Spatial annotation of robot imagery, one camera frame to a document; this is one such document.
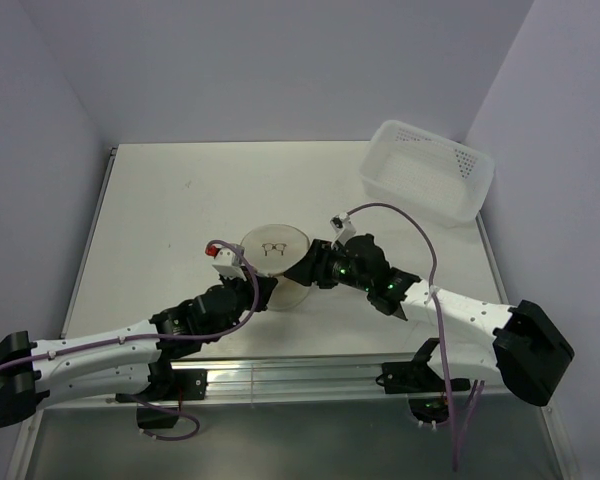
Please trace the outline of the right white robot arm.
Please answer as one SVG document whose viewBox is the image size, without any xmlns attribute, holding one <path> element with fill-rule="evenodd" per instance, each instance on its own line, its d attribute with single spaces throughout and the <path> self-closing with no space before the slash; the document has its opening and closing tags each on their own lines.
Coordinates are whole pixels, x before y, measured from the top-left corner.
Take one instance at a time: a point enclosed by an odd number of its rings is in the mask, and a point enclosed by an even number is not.
<svg viewBox="0 0 600 480">
<path fill-rule="evenodd" d="M 460 345 L 440 341 L 431 355 L 413 365 L 415 383 L 426 390 L 446 379 L 447 362 L 452 379 L 503 383 L 519 399 L 546 406 L 575 356 L 539 305 L 527 300 L 516 306 L 494 304 L 434 287 L 391 266 L 370 234 L 354 236 L 342 246 L 315 240 L 284 275 L 306 287 L 361 290 L 384 315 L 442 326 L 460 336 Z"/>
</svg>

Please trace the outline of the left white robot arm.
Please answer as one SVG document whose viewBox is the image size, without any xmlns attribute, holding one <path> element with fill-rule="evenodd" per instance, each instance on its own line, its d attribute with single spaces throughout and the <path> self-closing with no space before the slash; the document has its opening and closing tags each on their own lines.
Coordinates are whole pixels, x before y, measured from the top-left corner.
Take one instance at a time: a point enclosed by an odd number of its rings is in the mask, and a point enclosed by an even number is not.
<svg viewBox="0 0 600 480">
<path fill-rule="evenodd" d="M 116 331 L 33 341 L 25 331 L 0 341 L 0 428 L 54 404 L 104 394 L 160 400 L 171 394 L 171 363 L 197 353 L 266 310 L 278 282 L 224 278 L 206 292 Z"/>
</svg>

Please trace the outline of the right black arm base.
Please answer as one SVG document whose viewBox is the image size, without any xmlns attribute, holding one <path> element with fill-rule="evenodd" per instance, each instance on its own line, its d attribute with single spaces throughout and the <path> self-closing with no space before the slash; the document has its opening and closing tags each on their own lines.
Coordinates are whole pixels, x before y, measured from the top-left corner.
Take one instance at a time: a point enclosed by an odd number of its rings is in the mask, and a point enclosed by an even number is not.
<svg viewBox="0 0 600 480">
<path fill-rule="evenodd" d="M 444 393 L 442 374 L 436 373 L 424 358 L 404 362 L 385 362 L 375 383 L 385 394 Z"/>
</svg>

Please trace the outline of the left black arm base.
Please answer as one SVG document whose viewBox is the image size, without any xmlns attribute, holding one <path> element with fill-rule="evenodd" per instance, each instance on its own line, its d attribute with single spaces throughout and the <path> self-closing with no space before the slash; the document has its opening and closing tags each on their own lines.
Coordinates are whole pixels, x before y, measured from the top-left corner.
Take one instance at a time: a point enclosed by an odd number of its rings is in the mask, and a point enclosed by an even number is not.
<svg viewBox="0 0 600 480">
<path fill-rule="evenodd" d="M 116 394 L 117 403 L 135 403 L 136 424 L 141 434 L 161 441 L 180 441 L 195 436 L 201 429 L 200 421 L 186 413 L 186 401 L 200 401 L 205 398 L 207 371 L 194 369 L 172 371 L 166 376 L 155 377 L 145 390 L 136 394 Z M 166 435 L 162 430 L 172 430 L 180 420 L 189 421 L 190 432 Z"/>
</svg>

